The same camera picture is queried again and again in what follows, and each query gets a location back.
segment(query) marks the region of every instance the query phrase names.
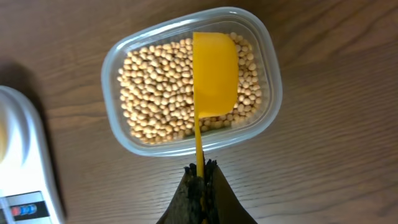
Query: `blue button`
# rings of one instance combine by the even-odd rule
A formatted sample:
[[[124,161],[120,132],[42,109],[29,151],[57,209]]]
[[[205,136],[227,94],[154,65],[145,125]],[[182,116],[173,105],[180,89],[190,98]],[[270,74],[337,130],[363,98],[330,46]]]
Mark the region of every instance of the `blue button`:
[[[28,207],[29,207],[29,213],[28,213],[29,215],[36,213],[37,207],[35,204],[28,205]]]
[[[29,213],[29,207],[24,205],[21,206],[21,214],[20,215],[27,215]]]

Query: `red button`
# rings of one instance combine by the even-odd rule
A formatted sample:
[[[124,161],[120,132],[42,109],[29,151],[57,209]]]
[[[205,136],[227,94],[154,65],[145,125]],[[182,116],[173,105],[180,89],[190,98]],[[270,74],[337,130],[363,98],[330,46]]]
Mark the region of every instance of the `red button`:
[[[12,207],[11,208],[12,216],[17,216],[21,214],[21,208],[19,207]]]

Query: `wooden table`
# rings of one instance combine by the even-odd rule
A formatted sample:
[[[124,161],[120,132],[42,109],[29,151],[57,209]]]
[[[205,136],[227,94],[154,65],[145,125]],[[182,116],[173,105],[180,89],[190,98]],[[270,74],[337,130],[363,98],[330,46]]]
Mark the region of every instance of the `wooden table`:
[[[1,1],[0,84],[44,116],[67,223],[155,223],[164,212],[195,157],[122,148],[101,64],[127,35],[219,6],[266,25],[284,87],[269,128],[206,154],[243,206],[259,223],[397,223],[398,1]]]

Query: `clear plastic container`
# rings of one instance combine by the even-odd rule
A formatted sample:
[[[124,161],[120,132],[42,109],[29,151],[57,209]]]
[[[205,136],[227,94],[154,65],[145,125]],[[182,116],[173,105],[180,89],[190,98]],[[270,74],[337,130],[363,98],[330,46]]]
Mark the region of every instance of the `clear plastic container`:
[[[264,24],[253,14],[235,7],[220,7],[172,19],[144,29],[120,40],[108,52],[102,67],[106,111],[116,139],[129,151],[142,156],[181,156],[195,153],[193,137],[162,144],[144,144],[129,134],[129,126],[122,115],[120,89],[116,77],[129,51],[148,45],[165,44],[191,37],[193,32],[235,32],[253,46],[259,84],[269,91],[261,108],[247,121],[230,128],[206,132],[202,135],[203,150],[225,147],[252,138],[265,130],[276,117],[282,103],[282,83],[277,57],[271,37]]]

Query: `container rim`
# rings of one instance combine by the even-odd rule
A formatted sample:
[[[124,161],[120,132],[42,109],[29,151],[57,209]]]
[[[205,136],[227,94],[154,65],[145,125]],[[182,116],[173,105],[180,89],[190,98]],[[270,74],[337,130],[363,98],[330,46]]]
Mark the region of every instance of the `container rim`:
[[[269,112],[265,118],[266,119],[265,124],[262,126],[254,129],[250,133],[242,134],[239,135],[237,138],[231,138],[227,141],[223,141],[223,146],[228,146],[237,142],[240,142],[245,139],[249,139],[254,137],[255,135],[263,132],[268,125],[273,122],[275,119],[276,115],[278,114],[279,108],[282,104],[282,81],[280,77],[280,69],[278,66],[278,61],[277,57],[275,54],[274,46],[271,41],[271,37],[264,26],[264,24],[252,13],[240,9],[237,7],[217,7],[214,9],[208,9],[200,12],[195,12],[193,14],[188,14],[186,16],[178,17],[176,19],[172,19],[169,21],[162,22],[160,24],[154,25],[152,27],[148,27],[146,29],[143,29],[139,32],[136,32],[135,34],[129,35],[123,39],[121,39],[119,42],[117,42],[108,52],[108,54],[105,57],[105,60],[103,62],[103,66],[101,69],[101,83],[102,83],[102,89],[103,89],[103,95],[104,95],[104,101],[105,101],[105,106],[106,106],[106,112],[108,114],[108,119],[109,123],[111,126],[111,130],[113,134],[115,135],[116,139],[119,141],[119,143],[125,147],[127,150],[138,154],[140,156],[182,156],[186,154],[193,154],[195,153],[195,150],[192,150],[195,148],[193,147],[186,147],[185,149],[178,149],[178,150],[170,150],[167,152],[160,152],[157,151],[157,149],[154,149],[152,152],[146,152],[138,149],[135,145],[131,144],[131,141],[128,139],[126,134],[122,131],[122,127],[120,126],[118,122],[118,115],[116,113],[116,110],[113,107],[113,99],[112,99],[112,94],[111,94],[111,89],[108,85],[109,82],[109,74],[111,74],[111,66],[113,63],[113,59],[115,58],[118,50],[122,49],[125,45],[136,41],[137,39],[141,39],[144,37],[149,37],[153,36],[159,33],[162,33],[164,31],[177,28],[186,24],[190,24],[192,22],[198,22],[202,21],[206,18],[201,18],[201,16],[206,15],[206,18],[212,17],[212,16],[236,16],[240,17],[240,19],[244,19],[246,21],[249,21],[253,25],[256,26],[258,33],[260,33],[261,36],[264,37],[262,41],[265,42],[265,46],[267,46],[267,55],[266,55],[266,60],[264,60],[264,63],[266,63],[267,67],[269,68],[269,72],[271,73],[270,76],[272,83],[274,85],[274,103],[273,105],[270,105]],[[217,144],[209,144],[205,151],[209,151],[215,148],[218,148]]]

